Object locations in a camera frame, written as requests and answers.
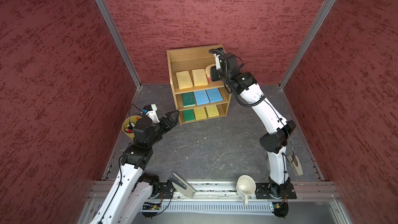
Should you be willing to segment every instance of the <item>aluminum frame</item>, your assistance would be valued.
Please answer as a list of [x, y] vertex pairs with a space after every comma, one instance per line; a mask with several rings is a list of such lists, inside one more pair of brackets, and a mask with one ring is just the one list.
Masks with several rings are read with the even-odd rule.
[[127, 66], [127, 69], [130, 72], [130, 75], [136, 87], [139, 88], [141, 86], [140, 78], [138, 77], [137, 71], [134, 68], [129, 53], [127, 52], [126, 46], [123, 43], [119, 31], [117, 30], [116, 24], [113, 21], [111, 13], [109, 12], [108, 7], [106, 6], [105, 0], [95, 0], [95, 1], [98, 5], [98, 8], [102, 14], [103, 19], [105, 20], [106, 25], [109, 28], [109, 31], [111, 32], [111, 35], [116, 43], [116, 46], [119, 49], [120, 54], [122, 55], [122, 58]]
[[[180, 208], [184, 212], [189, 212], [184, 206], [191, 205], [238, 205], [240, 214], [264, 214], [269, 215], [269, 210], [265, 211], [254, 211], [249, 207], [244, 207], [242, 198], [236, 193], [236, 183], [235, 180], [219, 181], [219, 180], [190, 180], [187, 181], [195, 190], [196, 193], [193, 198], [184, 196], [179, 192], [175, 192], [171, 202], [172, 205], [183, 205]], [[257, 183], [266, 183], [266, 181], [257, 181]], [[342, 205], [340, 195], [338, 194], [336, 187], [333, 182], [328, 181], [293, 181], [292, 182], [297, 199], [290, 199], [289, 202], [330, 202], [331, 210], [339, 224], [350, 224], [347, 213], [344, 206]], [[94, 182], [93, 188], [90, 192], [87, 202], [83, 208], [82, 214], [79, 218], [78, 224], [87, 224], [94, 214], [101, 207], [102, 202], [105, 200], [108, 192], [113, 185], [113, 181], [96, 181]], [[257, 205], [270, 205], [272, 202], [282, 201], [272, 199], [256, 199], [256, 195], [253, 194], [249, 200], [249, 206]], [[170, 210], [165, 210], [165, 212], [181, 212], [178, 208], [170, 208]], [[226, 213], [230, 214], [228, 209], [212, 209], [208, 213]]]
[[304, 133], [302, 132], [302, 129], [301, 129], [301, 127], [300, 127], [300, 124], [299, 124], [299, 122], [297, 121], [297, 118], [296, 118], [296, 116], [295, 116], [295, 113], [293, 112], [293, 109], [292, 109], [292, 107], [291, 107], [291, 105], [290, 105], [290, 103], [289, 103], [289, 101], [288, 101], [288, 99], [287, 99], [287, 97], [286, 97], [286, 94], [285, 94], [285, 92], [283, 91], [283, 89], [280, 88], [280, 90], [281, 90], [281, 93], [282, 93], [282, 97], [283, 97], [283, 99], [285, 100], [285, 103], [286, 103], [287, 109], [288, 109], [288, 111], [289, 111], [290, 117], [292, 118], [292, 121], [294, 121], [294, 122], [296, 123], [296, 126], [298, 127], [298, 128], [296, 128], [295, 130], [298, 132], [298, 135], [301, 137], [301, 139], [304, 140], [304, 144], [305, 144], [306, 150], [307, 150], [307, 152], [308, 152], [308, 154], [309, 154], [309, 156], [310, 156], [310, 158], [311, 158], [311, 162], [314, 164], [316, 173], [319, 175], [319, 179], [320, 179], [321, 181], [325, 181], [325, 178], [323, 177], [323, 175], [322, 175], [322, 173], [321, 173], [321, 169], [319, 168], [318, 164], [316, 163], [315, 157], [314, 157], [314, 155], [312, 154], [311, 148], [310, 148], [310, 146], [308, 145], [308, 142], [307, 142], [307, 140], [306, 140], [306, 138], [305, 138], [305, 136], [304, 136]]
[[292, 62], [290, 63], [289, 68], [286, 70], [285, 75], [283, 76], [281, 82], [279, 83], [280, 88], [283, 89], [286, 86], [286, 83], [293, 74], [295, 68], [297, 67], [297, 64], [300, 62], [302, 56], [306, 52], [310, 43], [312, 42], [312, 39], [314, 38], [315, 34], [318, 32], [319, 28], [321, 27], [321, 24], [325, 20], [327, 14], [329, 13], [335, 1], [336, 0], [325, 0], [323, 2], [314, 21], [312, 22], [311, 27], [309, 28], [306, 36], [304, 37], [304, 40], [302, 41], [300, 47], [298, 48], [296, 55], [294, 56]]

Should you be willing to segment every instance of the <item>mug handle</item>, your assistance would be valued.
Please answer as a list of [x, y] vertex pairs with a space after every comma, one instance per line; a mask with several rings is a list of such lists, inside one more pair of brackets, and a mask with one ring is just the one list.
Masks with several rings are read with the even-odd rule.
[[248, 199], [248, 196], [247, 196], [247, 195], [245, 195], [245, 198], [244, 198], [244, 200], [243, 200], [243, 203], [245, 204], [245, 206], [249, 205], [249, 199]]

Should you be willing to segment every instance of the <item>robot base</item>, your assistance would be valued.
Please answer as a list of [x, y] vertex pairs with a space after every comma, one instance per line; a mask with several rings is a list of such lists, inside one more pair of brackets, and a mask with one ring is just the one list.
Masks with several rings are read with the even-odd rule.
[[256, 183], [256, 199], [297, 199], [296, 192], [293, 188], [293, 184], [290, 182], [290, 178], [284, 183], [283, 189], [281, 185], [277, 185], [279, 189], [277, 190], [276, 185], [272, 180], [270, 183]]

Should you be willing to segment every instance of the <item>black mounting plate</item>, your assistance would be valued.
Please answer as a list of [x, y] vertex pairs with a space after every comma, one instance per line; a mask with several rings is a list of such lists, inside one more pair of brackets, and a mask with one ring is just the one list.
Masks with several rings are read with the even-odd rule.
[[[273, 198], [267, 191], [269, 183], [256, 183], [256, 199], [272, 199]], [[293, 188], [293, 185], [290, 183], [287, 185], [287, 199], [297, 199], [296, 192]]]
[[[163, 191], [163, 199], [170, 199], [171, 194], [169, 194], [169, 193], [171, 193], [171, 191], [170, 191], [171, 188], [169, 186], [167, 186], [166, 182], [160, 182], [159, 189], [161, 189]], [[150, 202], [151, 200], [160, 199], [160, 197], [161, 197], [161, 195], [158, 194], [155, 198], [150, 198], [147, 201]]]

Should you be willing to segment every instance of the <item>red wall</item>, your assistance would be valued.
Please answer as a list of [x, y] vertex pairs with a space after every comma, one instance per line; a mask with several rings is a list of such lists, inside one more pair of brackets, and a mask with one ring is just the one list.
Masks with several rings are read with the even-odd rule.
[[170, 82], [166, 50], [222, 43], [279, 83], [324, 0], [106, 0], [142, 82]]
[[337, 0], [285, 87], [355, 223], [398, 221], [398, 0]]
[[94, 0], [0, 11], [0, 223], [75, 223], [134, 84]]

